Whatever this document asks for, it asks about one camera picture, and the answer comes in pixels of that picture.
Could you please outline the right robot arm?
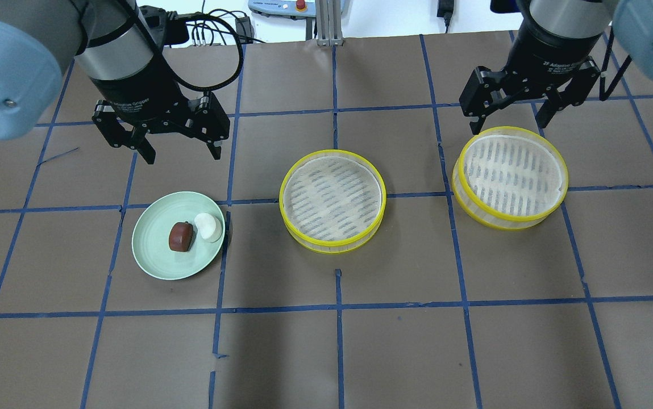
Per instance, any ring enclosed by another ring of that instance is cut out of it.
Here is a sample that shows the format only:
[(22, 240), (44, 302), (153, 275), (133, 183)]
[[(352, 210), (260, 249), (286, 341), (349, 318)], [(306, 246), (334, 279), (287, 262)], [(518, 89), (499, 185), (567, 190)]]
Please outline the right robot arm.
[(653, 1), (518, 1), (523, 21), (505, 66), (478, 66), (459, 98), (479, 134), (495, 111), (543, 101), (536, 123), (580, 106), (594, 85), (607, 100), (630, 65), (653, 81)]

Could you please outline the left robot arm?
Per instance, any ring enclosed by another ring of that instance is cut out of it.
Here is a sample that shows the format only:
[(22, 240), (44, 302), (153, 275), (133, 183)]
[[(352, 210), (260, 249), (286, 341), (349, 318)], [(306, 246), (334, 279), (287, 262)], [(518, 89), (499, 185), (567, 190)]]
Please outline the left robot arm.
[(219, 160), (230, 120), (214, 92), (236, 80), (244, 54), (238, 47), (235, 71), (217, 85), (186, 82), (163, 50), (186, 42), (193, 22), (224, 24), (135, 1), (0, 1), (0, 140), (30, 132), (75, 62), (102, 96), (91, 119), (108, 145), (152, 165), (147, 136), (178, 133), (206, 143)]

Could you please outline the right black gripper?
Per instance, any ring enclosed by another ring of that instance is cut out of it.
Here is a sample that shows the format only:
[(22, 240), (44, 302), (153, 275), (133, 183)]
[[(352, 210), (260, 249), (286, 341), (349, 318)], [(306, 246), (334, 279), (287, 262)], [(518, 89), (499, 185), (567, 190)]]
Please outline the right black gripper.
[(522, 23), (501, 70), (477, 66), (470, 73), (459, 103), (472, 134), (482, 132), (495, 111), (519, 101), (543, 99), (535, 114), (539, 129), (558, 111), (583, 104), (601, 75), (590, 55), (598, 39), (565, 38), (538, 23)]

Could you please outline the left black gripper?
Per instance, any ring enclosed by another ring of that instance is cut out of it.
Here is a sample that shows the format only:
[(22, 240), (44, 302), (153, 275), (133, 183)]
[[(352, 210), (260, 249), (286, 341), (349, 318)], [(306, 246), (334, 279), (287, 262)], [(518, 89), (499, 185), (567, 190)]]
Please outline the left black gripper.
[(155, 58), (128, 77), (103, 78), (93, 72), (92, 81), (103, 96), (92, 121), (111, 147), (133, 148), (153, 165), (156, 151), (147, 134), (181, 133), (205, 142), (214, 160), (222, 158), (230, 120), (213, 91), (189, 99)]

